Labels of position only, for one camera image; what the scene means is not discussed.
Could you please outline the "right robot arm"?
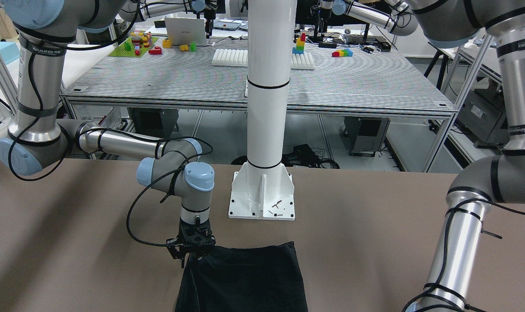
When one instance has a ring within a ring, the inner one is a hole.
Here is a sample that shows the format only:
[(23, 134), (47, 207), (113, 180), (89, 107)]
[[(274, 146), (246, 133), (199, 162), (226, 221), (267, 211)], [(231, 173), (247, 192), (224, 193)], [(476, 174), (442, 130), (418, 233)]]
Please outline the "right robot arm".
[(56, 169), (73, 151), (98, 151), (142, 158), (136, 179), (146, 189), (181, 198), (177, 237), (160, 243), (174, 259), (200, 259), (214, 248), (209, 213), (215, 173), (200, 162), (205, 141), (186, 136), (162, 140), (101, 127), (94, 122), (58, 119), (63, 63), (79, 29), (100, 32), (119, 13), (138, 19), (140, 0), (0, 0), (19, 30), (21, 57), (16, 116), (0, 139), (0, 160), (24, 181)]

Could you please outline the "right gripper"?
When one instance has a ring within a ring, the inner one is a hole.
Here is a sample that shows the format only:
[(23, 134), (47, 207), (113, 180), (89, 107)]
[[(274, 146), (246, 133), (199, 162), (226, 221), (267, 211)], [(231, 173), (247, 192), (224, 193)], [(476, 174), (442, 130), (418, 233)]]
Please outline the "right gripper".
[(185, 267), (187, 254), (199, 259), (207, 256), (215, 245), (216, 239), (209, 222), (200, 224), (180, 222), (177, 237), (168, 239), (166, 243), (173, 259), (181, 261), (181, 268)]

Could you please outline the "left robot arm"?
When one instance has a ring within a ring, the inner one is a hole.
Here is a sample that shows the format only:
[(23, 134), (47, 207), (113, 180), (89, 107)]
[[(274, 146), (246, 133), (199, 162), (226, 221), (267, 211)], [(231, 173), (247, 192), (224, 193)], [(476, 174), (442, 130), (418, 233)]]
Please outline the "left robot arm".
[(451, 183), (448, 211), (427, 284), (404, 312), (462, 312), (483, 231), (493, 205), (525, 204), (525, 0), (409, 0), (425, 36), (437, 47), (455, 47), (485, 29), (497, 41), (509, 142)]

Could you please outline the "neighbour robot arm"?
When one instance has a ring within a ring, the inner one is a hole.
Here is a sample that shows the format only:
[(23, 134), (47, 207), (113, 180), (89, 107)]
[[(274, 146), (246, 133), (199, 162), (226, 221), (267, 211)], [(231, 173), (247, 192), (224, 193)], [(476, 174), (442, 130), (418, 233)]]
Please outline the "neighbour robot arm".
[(414, 33), (418, 27), (417, 18), (403, 0), (386, 0), (392, 9), (390, 14), (354, 0), (320, 0), (318, 5), (331, 10), (334, 15), (346, 15), (365, 23), (381, 27), (394, 36), (405, 37)]

